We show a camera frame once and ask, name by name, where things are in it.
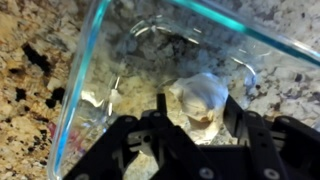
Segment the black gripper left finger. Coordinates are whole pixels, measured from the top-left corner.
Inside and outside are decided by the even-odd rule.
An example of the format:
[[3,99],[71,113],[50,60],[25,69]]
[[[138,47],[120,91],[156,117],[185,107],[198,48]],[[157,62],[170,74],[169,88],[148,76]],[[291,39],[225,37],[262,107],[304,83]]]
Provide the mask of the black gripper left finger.
[[140,118],[118,117],[63,180],[121,180],[141,152],[158,165],[151,180],[220,180],[205,153],[167,117],[163,93],[156,96],[156,108]]

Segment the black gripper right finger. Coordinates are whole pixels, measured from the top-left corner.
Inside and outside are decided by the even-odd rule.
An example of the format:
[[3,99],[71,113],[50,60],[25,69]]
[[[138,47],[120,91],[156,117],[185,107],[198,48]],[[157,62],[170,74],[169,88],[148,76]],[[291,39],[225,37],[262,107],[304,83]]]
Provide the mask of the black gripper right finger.
[[268,121],[227,97],[223,122],[249,149],[257,180],[320,180],[320,133],[290,116]]

